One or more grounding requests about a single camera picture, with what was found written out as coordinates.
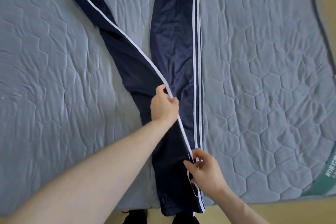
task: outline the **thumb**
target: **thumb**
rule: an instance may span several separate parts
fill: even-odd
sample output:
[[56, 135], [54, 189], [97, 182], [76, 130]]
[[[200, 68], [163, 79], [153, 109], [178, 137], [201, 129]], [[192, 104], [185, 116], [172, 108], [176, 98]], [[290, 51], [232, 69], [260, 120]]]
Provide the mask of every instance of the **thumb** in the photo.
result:
[[187, 168], [187, 170], [194, 176], [198, 170], [197, 167], [195, 167], [193, 163], [187, 160], [183, 161], [183, 164]]
[[174, 97], [174, 98], [173, 98], [172, 103], [173, 103], [174, 105], [178, 105], [178, 104], [179, 104], [179, 100], [177, 99], [177, 97]]

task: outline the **forearm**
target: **forearm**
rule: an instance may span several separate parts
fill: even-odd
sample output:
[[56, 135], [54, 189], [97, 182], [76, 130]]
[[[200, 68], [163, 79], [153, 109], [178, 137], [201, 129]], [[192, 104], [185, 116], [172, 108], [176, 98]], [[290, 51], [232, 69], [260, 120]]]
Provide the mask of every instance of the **forearm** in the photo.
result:
[[168, 129], [156, 120], [107, 146], [45, 186], [7, 223], [103, 223]]
[[232, 224], [268, 224], [229, 188], [223, 189], [215, 201]]

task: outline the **left hand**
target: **left hand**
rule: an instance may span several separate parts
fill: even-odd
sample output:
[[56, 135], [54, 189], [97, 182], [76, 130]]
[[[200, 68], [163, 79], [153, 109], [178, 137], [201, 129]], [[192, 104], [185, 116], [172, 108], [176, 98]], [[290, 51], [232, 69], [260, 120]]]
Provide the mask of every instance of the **left hand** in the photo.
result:
[[156, 95], [152, 99], [150, 110], [152, 121], [161, 120], [171, 127], [179, 116], [179, 100], [176, 97], [171, 99], [163, 92], [165, 88], [165, 85], [156, 88]]

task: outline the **black shoe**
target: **black shoe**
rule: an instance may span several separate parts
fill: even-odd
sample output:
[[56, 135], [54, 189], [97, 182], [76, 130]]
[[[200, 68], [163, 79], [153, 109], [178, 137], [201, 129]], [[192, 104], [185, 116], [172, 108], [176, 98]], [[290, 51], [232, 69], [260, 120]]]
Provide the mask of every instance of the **black shoe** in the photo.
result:
[[123, 224], [147, 224], [147, 210], [130, 210]]
[[172, 224], [200, 224], [195, 216], [186, 212], [176, 214]]

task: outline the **wooden floor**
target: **wooden floor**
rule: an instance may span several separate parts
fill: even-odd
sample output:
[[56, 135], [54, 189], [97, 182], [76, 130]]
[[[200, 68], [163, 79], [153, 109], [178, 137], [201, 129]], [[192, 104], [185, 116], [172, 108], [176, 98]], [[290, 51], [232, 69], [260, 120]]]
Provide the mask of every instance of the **wooden floor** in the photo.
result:
[[[317, 0], [320, 17], [328, 34], [329, 42], [336, 60], [336, 0]], [[336, 198], [321, 201], [285, 202], [270, 205], [253, 205], [252, 208], [272, 224], [331, 224], [336, 223]], [[114, 212], [106, 224], [121, 224], [126, 214]], [[221, 210], [207, 207], [206, 212], [197, 215], [201, 224], [229, 223]], [[171, 224], [172, 218], [161, 215], [159, 209], [149, 211], [149, 224]]]

